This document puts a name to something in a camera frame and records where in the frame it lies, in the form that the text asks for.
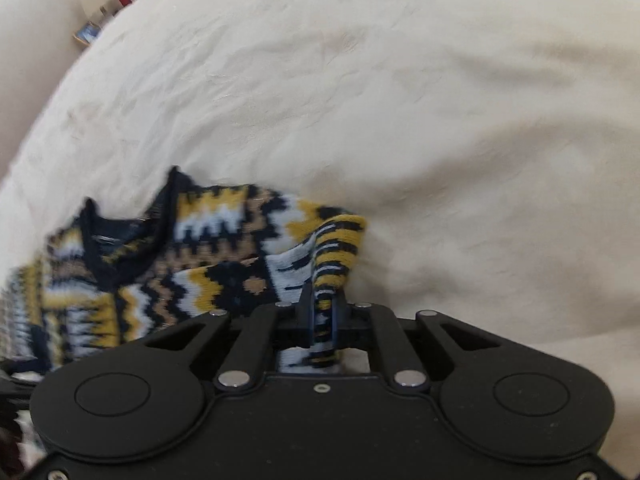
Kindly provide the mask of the patterned knit sweater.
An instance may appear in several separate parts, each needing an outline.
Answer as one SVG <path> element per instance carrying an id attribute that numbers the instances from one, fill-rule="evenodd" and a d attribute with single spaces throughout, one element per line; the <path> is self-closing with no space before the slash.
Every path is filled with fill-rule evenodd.
<path id="1" fill-rule="evenodd" d="M 367 223 L 257 184 L 196 184 L 178 168 L 142 215 L 107 219 L 94 200 L 1 289 L 1 362 L 51 370 L 213 311 L 310 302 L 307 342 L 280 353 L 294 374 L 339 373 L 332 310 Z"/>

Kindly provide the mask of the cream bedspread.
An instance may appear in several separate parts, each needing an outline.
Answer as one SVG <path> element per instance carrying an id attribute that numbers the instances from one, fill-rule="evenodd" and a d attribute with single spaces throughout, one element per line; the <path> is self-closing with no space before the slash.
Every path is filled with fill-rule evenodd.
<path id="1" fill-rule="evenodd" d="M 352 299 L 590 368 L 638 472 L 639 0 L 138 0 L 16 154 L 2 270 L 172 166 L 361 214 Z"/>

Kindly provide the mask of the framed picture on shelf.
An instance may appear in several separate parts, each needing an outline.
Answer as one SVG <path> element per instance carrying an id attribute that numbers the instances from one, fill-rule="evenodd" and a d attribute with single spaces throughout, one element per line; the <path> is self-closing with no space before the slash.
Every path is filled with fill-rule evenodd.
<path id="1" fill-rule="evenodd" d="M 96 38 L 100 36 L 101 32 L 102 27 L 100 25 L 93 22 L 87 22 L 73 34 L 73 37 L 83 47 L 89 47 L 96 41 Z"/>

